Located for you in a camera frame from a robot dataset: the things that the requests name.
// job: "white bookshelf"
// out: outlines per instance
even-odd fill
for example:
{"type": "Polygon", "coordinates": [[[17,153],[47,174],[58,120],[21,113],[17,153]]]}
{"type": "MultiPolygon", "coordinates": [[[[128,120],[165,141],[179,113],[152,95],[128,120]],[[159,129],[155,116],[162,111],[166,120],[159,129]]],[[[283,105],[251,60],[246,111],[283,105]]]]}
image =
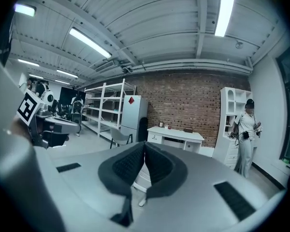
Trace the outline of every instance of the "white bookshelf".
{"type": "Polygon", "coordinates": [[[235,139],[228,137],[228,132],[232,131],[236,116],[244,112],[247,100],[252,99],[252,93],[246,90],[224,87],[220,94],[220,124],[213,158],[234,169],[237,162],[238,146],[235,145],[235,139]]]}
{"type": "Polygon", "coordinates": [[[135,94],[135,86],[126,83],[123,79],[122,83],[110,84],[104,83],[103,86],[94,88],[85,88],[86,98],[83,116],[87,121],[82,121],[82,124],[97,133],[98,137],[102,136],[111,140],[110,128],[120,128],[120,119],[122,115],[122,103],[127,91],[135,94]],[[92,106],[88,103],[97,102],[99,106],[92,106]],[[105,108],[105,102],[112,102],[112,109],[105,108]],[[115,109],[115,103],[118,102],[118,109],[115,109]],[[93,115],[92,111],[98,111],[97,115],[93,115]],[[103,113],[111,114],[111,119],[104,119],[103,113]]]}

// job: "floor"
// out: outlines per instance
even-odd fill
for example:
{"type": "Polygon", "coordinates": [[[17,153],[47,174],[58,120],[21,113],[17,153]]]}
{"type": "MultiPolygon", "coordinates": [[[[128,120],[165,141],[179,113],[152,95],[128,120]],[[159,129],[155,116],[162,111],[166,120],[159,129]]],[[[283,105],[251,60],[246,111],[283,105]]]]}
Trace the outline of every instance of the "floor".
{"type": "MultiPolygon", "coordinates": [[[[51,158],[55,159],[106,150],[110,148],[110,144],[109,140],[103,137],[98,138],[94,132],[84,126],[82,127],[80,137],[70,135],[69,141],[63,146],[50,147],[47,152],[51,158]]],[[[279,192],[279,189],[253,166],[249,170],[248,180],[259,187],[269,199],[279,192]]],[[[137,220],[143,211],[143,208],[139,206],[139,202],[145,194],[134,187],[131,187],[131,190],[132,213],[134,220],[137,220]]]]}

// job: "small object on desk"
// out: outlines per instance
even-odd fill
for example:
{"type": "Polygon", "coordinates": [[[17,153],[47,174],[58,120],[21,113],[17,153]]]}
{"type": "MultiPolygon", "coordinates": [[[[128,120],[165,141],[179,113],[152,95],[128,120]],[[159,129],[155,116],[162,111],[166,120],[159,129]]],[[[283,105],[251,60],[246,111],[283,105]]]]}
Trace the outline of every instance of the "small object on desk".
{"type": "Polygon", "coordinates": [[[193,128],[184,128],[184,132],[193,133],[193,128]]]}

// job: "brick wall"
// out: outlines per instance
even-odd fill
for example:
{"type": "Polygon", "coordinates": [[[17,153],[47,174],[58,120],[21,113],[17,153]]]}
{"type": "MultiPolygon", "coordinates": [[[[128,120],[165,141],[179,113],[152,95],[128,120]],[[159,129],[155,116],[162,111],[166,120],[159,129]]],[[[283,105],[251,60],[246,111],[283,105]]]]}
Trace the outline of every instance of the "brick wall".
{"type": "Polygon", "coordinates": [[[148,127],[157,126],[159,121],[171,125],[173,129],[192,127],[205,139],[202,145],[207,147],[215,147],[216,144],[220,90],[224,87],[250,90],[245,76],[201,70],[151,72],[127,76],[126,81],[136,85],[137,94],[149,102],[148,127]]]}

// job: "white table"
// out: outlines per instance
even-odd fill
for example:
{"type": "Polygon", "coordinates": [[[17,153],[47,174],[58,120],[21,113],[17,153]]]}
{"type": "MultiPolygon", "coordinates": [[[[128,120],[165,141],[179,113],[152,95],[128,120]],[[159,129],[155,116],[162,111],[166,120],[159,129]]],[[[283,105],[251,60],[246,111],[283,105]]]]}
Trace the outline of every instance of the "white table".
{"type": "Polygon", "coordinates": [[[197,132],[189,133],[182,130],[167,129],[158,126],[148,129],[148,142],[174,146],[195,153],[200,151],[203,140],[204,138],[197,132]],[[170,139],[182,140],[183,143],[174,142],[170,139]]]}

